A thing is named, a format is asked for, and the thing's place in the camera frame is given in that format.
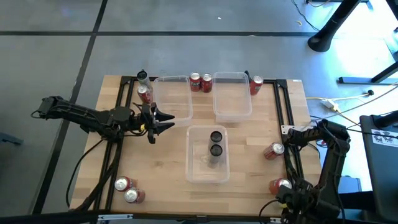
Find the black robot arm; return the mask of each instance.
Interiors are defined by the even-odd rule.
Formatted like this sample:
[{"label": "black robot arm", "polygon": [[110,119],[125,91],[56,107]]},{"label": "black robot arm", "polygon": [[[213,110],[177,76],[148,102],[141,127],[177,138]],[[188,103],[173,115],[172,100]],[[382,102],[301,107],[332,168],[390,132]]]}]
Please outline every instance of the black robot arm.
[{"label": "black robot arm", "polygon": [[42,104],[32,114],[38,113],[39,117],[36,118],[43,119],[63,118],[79,124],[80,128],[87,133],[96,131],[106,140],[120,139],[126,131],[130,131],[136,136],[142,136],[144,130],[147,130],[148,140],[151,144],[155,143],[155,134],[159,135],[174,125],[174,123],[158,122],[173,119],[174,116],[160,112],[156,103],[136,106],[141,111],[137,115],[130,108],[123,106],[109,111],[96,111],[71,103],[61,96],[50,96],[42,99]]},{"label": "black robot arm", "polygon": [[304,147],[309,141],[320,139],[326,142],[328,150],[318,184],[313,187],[299,177],[294,180],[292,189],[280,186],[276,198],[289,208],[282,213],[285,223],[320,223],[337,218],[340,213],[337,187],[349,150],[346,128],[322,120],[316,127],[306,131],[290,129],[285,143]]}]

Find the can lid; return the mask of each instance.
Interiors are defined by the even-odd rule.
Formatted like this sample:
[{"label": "can lid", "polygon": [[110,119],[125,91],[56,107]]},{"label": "can lid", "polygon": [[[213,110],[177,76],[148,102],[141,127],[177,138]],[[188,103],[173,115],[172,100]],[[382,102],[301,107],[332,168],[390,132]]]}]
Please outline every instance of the can lid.
[{"label": "can lid", "polygon": [[260,83],[262,83],[262,77],[260,77],[260,76],[255,76],[255,77],[253,77],[253,81],[254,81],[255,83],[260,84]]},{"label": "can lid", "polygon": [[191,79],[198,80],[199,78],[200,78],[199,73],[197,73],[197,72],[191,73]]},{"label": "can lid", "polygon": [[220,142],[223,139],[223,135],[219,131],[213,131],[210,134],[210,139],[213,142]]},{"label": "can lid", "polygon": [[124,193],[124,199],[127,202],[134,202],[138,198],[138,193],[135,189],[129,189]]},{"label": "can lid", "polygon": [[137,74],[137,78],[138,78],[139,80],[146,79],[147,77],[148,77],[148,74],[147,74],[147,72],[145,72],[144,70],[142,70],[141,72],[139,72],[139,73]]},{"label": "can lid", "polygon": [[282,180],[279,181],[279,187],[282,186],[282,185],[284,185],[284,186],[286,186],[286,187],[288,187],[290,189],[292,188],[292,184],[287,179],[282,179]]},{"label": "can lid", "polygon": [[139,85],[139,87],[138,87],[138,93],[145,93],[146,91],[148,91],[148,86]]},{"label": "can lid", "polygon": [[203,78],[202,78],[202,79],[203,79],[204,81],[208,82],[208,81],[211,80],[211,75],[208,74],[208,73],[206,73],[206,74],[203,75]]},{"label": "can lid", "polygon": [[274,150],[275,153],[277,154],[282,154],[285,151],[285,147],[281,143],[274,143],[272,145],[272,149]]},{"label": "can lid", "polygon": [[212,156],[220,156],[223,153],[223,148],[215,144],[210,148],[210,153]]},{"label": "can lid", "polygon": [[114,188],[116,190],[124,190],[127,186],[127,179],[125,177],[119,177],[115,182],[114,182]]}]

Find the clear plastic container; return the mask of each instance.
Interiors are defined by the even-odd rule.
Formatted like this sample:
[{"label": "clear plastic container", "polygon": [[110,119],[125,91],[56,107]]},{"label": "clear plastic container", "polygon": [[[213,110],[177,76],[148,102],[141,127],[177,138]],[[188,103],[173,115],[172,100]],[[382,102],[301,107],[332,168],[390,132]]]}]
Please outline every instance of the clear plastic container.
[{"label": "clear plastic container", "polygon": [[[213,131],[223,138],[223,152],[216,164],[210,164],[209,140]],[[187,130],[185,176],[192,183],[223,183],[229,179],[228,135],[222,126],[194,125]]]},{"label": "clear plastic container", "polygon": [[193,109],[189,78],[186,76],[159,77],[154,81],[154,101],[161,112],[172,114],[173,127],[189,126]]},{"label": "clear plastic container", "polygon": [[213,110],[216,122],[240,122],[251,115],[249,77],[244,72],[213,75]]}]

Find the wooden table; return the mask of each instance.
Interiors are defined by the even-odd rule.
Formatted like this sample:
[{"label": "wooden table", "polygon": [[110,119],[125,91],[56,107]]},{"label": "wooden table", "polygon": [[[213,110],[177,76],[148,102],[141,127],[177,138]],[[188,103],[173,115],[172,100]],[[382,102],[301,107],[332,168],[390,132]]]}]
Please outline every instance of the wooden table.
[{"label": "wooden table", "polygon": [[[121,76],[104,77],[96,110],[114,108]],[[302,82],[287,80],[295,125],[306,126],[310,121]],[[134,84],[132,102],[141,102]],[[283,93],[280,91],[284,105]],[[230,178],[225,184],[192,184],[185,178],[186,132],[188,127],[172,128],[149,144],[145,137],[124,138],[118,175],[138,180],[138,187],[146,191],[142,204],[128,204],[124,194],[115,191],[112,212],[151,214],[191,214],[258,216],[260,208],[274,198],[268,184],[285,177],[283,157],[267,161],[263,150],[272,142],[280,142],[275,97],[272,85],[264,84],[256,96],[251,97],[252,115],[242,123],[223,123],[228,132]],[[212,94],[192,92],[192,124],[216,124]],[[287,115],[284,106],[284,121]],[[98,142],[96,133],[88,136],[86,149]],[[106,143],[86,156],[80,166],[71,208],[79,206],[93,190],[100,176]],[[301,151],[305,178],[316,184],[321,167],[318,152],[310,147]],[[103,191],[100,208],[104,208],[109,184]],[[278,203],[268,206],[264,216],[279,217]]]}]

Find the soda can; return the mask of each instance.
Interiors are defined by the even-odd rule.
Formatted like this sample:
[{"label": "soda can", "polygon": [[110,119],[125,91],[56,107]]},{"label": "soda can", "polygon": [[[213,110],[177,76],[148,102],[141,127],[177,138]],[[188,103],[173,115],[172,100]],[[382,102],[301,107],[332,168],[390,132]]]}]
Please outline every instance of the soda can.
[{"label": "soda can", "polygon": [[189,77],[191,83],[191,91],[199,91],[200,90],[200,75],[199,73],[193,72]]},{"label": "soda can", "polygon": [[222,139],[223,135],[219,131],[213,131],[210,134],[209,145],[208,145],[209,150],[214,144],[219,144]]},{"label": "soda can", "polygon": [[125,176],[118,177],[114,182],[114,188],[120,192],[126,191],[132,187],[137,187],[137,180]]},{"label": "soda can", "polygon": [[209,155],[209,162],[208,162],[208,166],[210,168],[214,168],[216,167],[217,163],[220,161],[221,156],[223,153],[223,148],[218,145],[218,144],[214,144],[212,145],[212,147],[210,148],[210,155]]},{"label": "soda can", "polygon": [[204,74],[201,78],[200,86],[204,93],[209,93],[213,88],[213,77],[210,74]]},{"label": "soda can", "polygon": [[256,95],[262,86],[262,77],[255,76],[250,82],[250,95]]},{"label": "soda can", "polygon": [[138,188],[130,188],[124,193],[124,199],[127,203],[142,203],[145,199],[145,191]]},{"label": "soda can", "polygon": [[148,86],[150,89],[152,89],[152,86],[150,85],[150,80],[149,80],[148,73],[145,72],[144,69],[142,69],[142,70],[137,74],[137,79],[138,79],[138,82],[139,82],[141,85]]},{"label": "soda can", "polygon": [[269,182],[269,191],[271,192],[271,194],[277,195],[278,191],[279,191],[279,187],[281,185],[284,185],[290,189],[292,188],[292,183],[290,183],[289,180],[287,180],[285,178],[279,178],[279,179]]},{"label": "soda can", "polygon": [[139,85],[137,89],[137,93],[139,98],[143,103],[151,103],[152,102],[152,91],[146,85]]},{"label": "soda can", "polygon": [[274,142],[264,150],[264,157],[268,160],[273,160],[282,155],[285,151],[284,145]]}]

